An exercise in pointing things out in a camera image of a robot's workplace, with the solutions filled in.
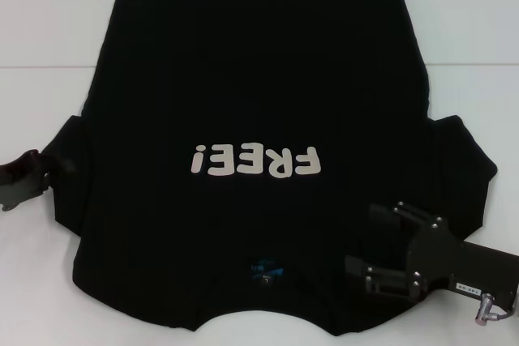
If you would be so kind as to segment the black shirt with FREE print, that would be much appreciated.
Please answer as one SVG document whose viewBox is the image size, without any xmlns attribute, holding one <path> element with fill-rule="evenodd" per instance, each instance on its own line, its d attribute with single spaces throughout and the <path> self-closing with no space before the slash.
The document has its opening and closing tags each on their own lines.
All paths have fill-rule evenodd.
<svg viewBox="0 0 519 346">
<path fill-rule="evenodd" d="M 266 310 L 333 335 L 406 312 L 345 257 L 405 265 L 370 210 L 479 229 L 497 168 L 457 116 L 431 119 L 404 0 L 115 0 L 81 114 L 45 153 L 74 284 L 194 331 Z"/>
</svg>

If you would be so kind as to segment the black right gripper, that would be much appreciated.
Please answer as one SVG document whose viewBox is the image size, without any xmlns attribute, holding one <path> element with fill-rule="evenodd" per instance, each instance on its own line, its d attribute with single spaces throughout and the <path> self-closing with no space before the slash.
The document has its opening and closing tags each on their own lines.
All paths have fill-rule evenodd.
<svg viewBox="0 0 519 346">
<path fill-rule="evenodd" d="M 451 234 L 446 220 L 438 221 L 408 203 L 370 203 L 368 218 L 373 228 L 413 238 L 406 274 L 345 256 L 345 273 L 362 280 L 367 293 L 409 294 L 421 301 L 434 290 L 446 289 L 473 299 L 490 294 L 493 304 L 502 310 L 514 308 L 519 256 L 462 241 Z"/>
</svg>

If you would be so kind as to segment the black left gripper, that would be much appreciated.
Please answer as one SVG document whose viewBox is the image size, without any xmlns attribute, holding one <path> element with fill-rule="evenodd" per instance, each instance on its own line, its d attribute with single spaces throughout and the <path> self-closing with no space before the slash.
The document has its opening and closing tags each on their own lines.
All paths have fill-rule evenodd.
<svg viewBox="0 0 519 346">
<path fill-rule="evenodd" d="M 9 164 L 0 166 L 0 205 L 11 211 L 19 204 L 41 196 L 50 187 L 50 173 L 74 173 L 71 160 L 29 150 Z"/>
</svg>

